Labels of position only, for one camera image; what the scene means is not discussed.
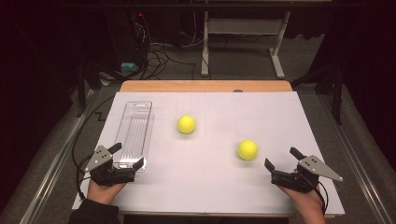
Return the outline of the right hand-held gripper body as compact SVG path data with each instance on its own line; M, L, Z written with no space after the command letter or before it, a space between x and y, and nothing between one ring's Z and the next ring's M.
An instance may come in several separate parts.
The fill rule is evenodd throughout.
M330 166L314 155L299 159L296 169L296 172L286 173L278 171L273 164L270 164L271 183L307 193L317 188L321 176L339 182L344 180Z

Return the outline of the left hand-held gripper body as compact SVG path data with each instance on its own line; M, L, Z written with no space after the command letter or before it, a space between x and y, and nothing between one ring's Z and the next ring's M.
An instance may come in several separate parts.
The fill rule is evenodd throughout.
M134 182L136 171L133 168L116 168L113 165L114 154L110 154L108 148L98 146L89 157L84 172L89 173L91 180L100 186Z

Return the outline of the clear plastic container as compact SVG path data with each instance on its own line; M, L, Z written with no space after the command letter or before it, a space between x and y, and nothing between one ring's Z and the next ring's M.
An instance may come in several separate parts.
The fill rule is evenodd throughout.
M113 164L116 168L132 168L142 161L138 172L146 170L153 122L151 101L127 102L124 105L115 140L121 143L121 149L114 154Z

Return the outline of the yellow tennis ball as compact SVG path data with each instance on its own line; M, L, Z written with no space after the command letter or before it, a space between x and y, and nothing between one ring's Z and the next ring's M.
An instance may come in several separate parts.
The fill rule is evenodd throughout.
M243 140L239 143L237 154L238 156L245 161L254 160L259 152L259 148L257 144L252 140Z
M177 121L177 129L184 134L190 134L195 129L195 119L190 115L183 115Z

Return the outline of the person's left hand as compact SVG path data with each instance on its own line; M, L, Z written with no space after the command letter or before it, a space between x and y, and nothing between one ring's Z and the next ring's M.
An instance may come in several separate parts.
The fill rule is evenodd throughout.
M116 184L113 186L100 186L91 180L88 186L87 199L97 203L110 205L125 186L126 183Z

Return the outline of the person's right hand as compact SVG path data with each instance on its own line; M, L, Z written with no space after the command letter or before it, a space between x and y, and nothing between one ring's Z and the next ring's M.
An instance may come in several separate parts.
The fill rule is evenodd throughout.
M279 189L290 197L300 224L326 224L321 199L314 191L301 193L284 187Z

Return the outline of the black metal stand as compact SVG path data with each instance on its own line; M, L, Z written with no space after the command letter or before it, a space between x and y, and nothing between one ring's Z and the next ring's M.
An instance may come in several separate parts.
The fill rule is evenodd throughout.
M295 88L303 83L316 83L316 94L332 94L332 116L338 125L341 121L343 73L337 63L326 63L306 75L294 79L290 85Z
M117 81L123 82L126 80L124 76L120 75L116 71L104 67L98 62L92 60L82 60L79 63L77 69L78 118L80 118L85 110L88 108L88 93L86 92L85 84L88 84L93 92L99 91L102 88L99 77L100 72L104 72L105 74L113 77Z

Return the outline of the dark computer tower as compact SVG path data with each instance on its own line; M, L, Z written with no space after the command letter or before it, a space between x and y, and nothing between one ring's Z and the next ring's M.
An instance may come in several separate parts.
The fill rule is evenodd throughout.
M146 35L128 11L108 11L106 21L112 37L119 64L144 61Z

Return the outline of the aluminium floor rail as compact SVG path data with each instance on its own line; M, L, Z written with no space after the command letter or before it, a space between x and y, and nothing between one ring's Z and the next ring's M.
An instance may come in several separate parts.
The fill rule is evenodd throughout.
M86 107L81 111L74 126L67 135L60 151L55 155L49 166L38 190L29 204L20 224L36 224L38 221L55 185L64 168L67 158L71 152L72 145L77 142L78 131L82 128L83 123L88 119L88 111L97 97L98 91L89 90L85 97Z
M340 159L347 172L337 185L346 209L346 221L360 224L396 224L396 172L378 148L354 105L346 100L342 122L337 123L330 101L319 101L340 143Z

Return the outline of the white metal desk frame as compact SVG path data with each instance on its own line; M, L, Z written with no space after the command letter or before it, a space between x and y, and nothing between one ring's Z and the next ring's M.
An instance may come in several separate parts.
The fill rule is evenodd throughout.
M269 48L269 54L278 79L284 79L285 74L278 52L283 41L290 18L290 12L286 11L282 19L276 20L253 20L253 19L210 19L205 13L204 39L202 51L201 75L207 77L209 72L209 46L210 35L275 35L276 44Z

